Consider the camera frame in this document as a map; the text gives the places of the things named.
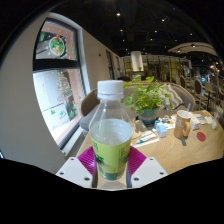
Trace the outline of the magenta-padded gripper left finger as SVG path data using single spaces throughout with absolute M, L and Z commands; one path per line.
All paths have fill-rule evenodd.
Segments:
M 84 188 L 96 188 L 98 171 L 93 147 L 78 157 L 70 157 L 56 175 Z

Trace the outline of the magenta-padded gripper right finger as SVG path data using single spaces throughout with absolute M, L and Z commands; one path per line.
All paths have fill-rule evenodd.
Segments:
M 128 188 L 139 188 L 167 176 L 165 169 L 155 157 L 146 157 L 134 147 L 130 147 L 126 169 Z

